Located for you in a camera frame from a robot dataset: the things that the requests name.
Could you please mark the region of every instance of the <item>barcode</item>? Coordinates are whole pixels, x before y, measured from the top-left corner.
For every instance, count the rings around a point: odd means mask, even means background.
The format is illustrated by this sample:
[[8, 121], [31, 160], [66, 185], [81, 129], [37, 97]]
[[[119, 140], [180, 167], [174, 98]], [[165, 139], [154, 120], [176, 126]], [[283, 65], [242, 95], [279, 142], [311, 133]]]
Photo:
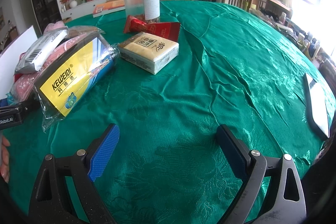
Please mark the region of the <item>barcode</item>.
[[33, 62], [34, 58], [40, 53], [41, 49], [38, 48], [34, 50], [27, 58], [26, 62]]

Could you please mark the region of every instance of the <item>silver screw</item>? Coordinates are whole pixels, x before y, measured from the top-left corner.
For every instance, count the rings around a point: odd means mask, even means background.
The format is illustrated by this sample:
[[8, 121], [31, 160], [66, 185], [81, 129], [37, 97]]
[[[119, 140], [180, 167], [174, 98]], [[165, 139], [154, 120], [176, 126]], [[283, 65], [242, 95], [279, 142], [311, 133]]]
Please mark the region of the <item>silver screw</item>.
[[255, 156], [255, 157], [259, 157], [260, 156], [260, 152], [258, 150], [252, 150], [251, 151], [251, 155]]
[[290, 154], [284, 154], [283, 157], [285, 160], [292, 160], [292, 156]]
[[86, 153], [85, 149], [79, 149], [77, 151], [77, 156], [83, 156], [83, 155], [85, 155], [85, 153]]
[[52, 154], [46, 154], [46, 156], [44, 157], [45, 160], [51, 160], [53, 158]]

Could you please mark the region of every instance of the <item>beige tissue package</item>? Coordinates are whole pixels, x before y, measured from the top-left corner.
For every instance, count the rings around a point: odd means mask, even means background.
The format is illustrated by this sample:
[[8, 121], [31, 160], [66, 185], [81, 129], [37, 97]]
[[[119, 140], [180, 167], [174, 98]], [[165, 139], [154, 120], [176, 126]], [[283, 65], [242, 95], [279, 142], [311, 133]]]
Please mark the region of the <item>beige tissue package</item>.
[[141, 32], [119, 44], [121, 57], [152, 74], [157, 74], [179, 55], [179, 44]]

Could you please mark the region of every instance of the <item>white board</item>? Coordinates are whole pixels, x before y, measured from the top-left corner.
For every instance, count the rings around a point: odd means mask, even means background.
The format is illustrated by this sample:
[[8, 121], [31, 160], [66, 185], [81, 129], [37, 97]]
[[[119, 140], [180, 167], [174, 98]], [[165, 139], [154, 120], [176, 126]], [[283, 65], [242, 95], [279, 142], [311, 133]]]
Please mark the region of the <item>white board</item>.
[[36, 40], [34, 27], [31, 26], [0, 53], [0, 99], [7, 97], [6, 93], [14, 84], [14, 70], [20, 55], [26, 52]]

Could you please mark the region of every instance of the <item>orange book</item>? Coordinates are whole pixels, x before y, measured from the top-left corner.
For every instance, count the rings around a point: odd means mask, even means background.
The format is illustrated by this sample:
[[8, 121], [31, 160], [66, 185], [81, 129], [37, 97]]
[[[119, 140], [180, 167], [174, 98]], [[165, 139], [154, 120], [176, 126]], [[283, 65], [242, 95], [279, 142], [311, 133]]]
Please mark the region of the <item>orange book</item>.
[[112, 12], [125, 9], [124, 0], [110, 0], [102, 4], [98, 4], [93, 10], [93, 17], [99, 17]]

